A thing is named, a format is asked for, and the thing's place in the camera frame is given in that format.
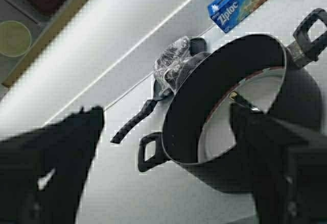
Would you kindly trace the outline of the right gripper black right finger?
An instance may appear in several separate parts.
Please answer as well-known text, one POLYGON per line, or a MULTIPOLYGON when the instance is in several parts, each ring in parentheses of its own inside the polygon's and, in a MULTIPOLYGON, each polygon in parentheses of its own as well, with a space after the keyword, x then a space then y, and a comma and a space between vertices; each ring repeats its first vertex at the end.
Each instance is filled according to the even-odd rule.
POLYGON ((259 223, 326 223, 326 135, 233 103, 259 223))

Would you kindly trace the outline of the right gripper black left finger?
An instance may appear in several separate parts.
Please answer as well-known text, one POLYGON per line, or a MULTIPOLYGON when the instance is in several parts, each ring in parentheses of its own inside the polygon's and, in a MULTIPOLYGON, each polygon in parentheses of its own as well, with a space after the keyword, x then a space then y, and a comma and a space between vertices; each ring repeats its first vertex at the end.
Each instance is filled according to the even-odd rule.
POLYGON ((75 223, 105 125, 101 106, 1 140, 1 223, 75 223))

